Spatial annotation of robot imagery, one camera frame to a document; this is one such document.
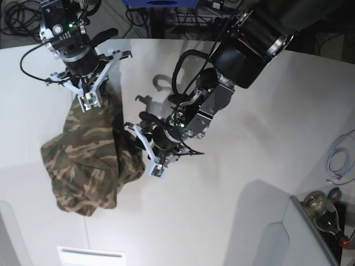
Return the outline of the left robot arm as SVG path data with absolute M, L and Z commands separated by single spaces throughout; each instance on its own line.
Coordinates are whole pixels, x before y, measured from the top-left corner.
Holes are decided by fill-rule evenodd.
M 205 133 L 215 113 L 229 104 L 236 86 L 249 88 L 297 33 L 347 5 L 349 1 L 257 1 L 224 23 L 210 52 L 182 53 L 171 78 L 172 113 L 163 121 L 140 114 L 148 123 L 148 139 L 156 155 L 196 155 L 186 140 Z M 189 56 L 205 64 L 191 81 L 194 90 L 179 92 L 178 73 Z

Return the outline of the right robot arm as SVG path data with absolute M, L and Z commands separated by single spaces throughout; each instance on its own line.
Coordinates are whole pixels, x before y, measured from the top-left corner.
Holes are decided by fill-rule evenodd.
M 118 35 L 116 28 L 98 33 L 92 39 L 85 27 L 95 15 L 101 1 L 41 1 L 43 19 L 40 23 L 41 42 L 62 60 L 64 76 L 91 78 L 102 70 L 113 57 L 97 54 L 95 48 Z

